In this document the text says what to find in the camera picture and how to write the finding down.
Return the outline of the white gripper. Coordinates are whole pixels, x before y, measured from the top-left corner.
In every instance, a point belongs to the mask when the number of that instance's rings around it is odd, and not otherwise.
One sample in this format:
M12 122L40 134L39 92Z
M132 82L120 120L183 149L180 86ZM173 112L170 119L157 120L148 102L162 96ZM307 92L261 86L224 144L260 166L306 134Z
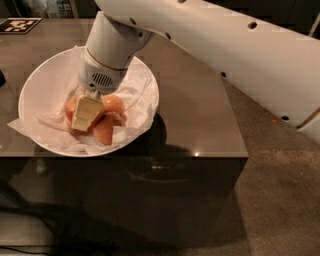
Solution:
M98 63L87 49L81 55L78 79L80 85L89 91L98 91L104 95L111 94L119 88L126 73L126 69L115 70ZM101 101L80 96L76 102L72 128L87 131L102 109Z

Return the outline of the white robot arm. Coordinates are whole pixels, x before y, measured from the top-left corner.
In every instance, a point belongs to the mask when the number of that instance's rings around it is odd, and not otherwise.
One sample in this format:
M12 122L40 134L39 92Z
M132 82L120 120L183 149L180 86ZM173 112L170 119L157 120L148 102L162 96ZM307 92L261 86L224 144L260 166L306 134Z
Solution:
M158 34L298 132L320 143L320 41L205 0L95 0L81 85L118 89L134 54Z

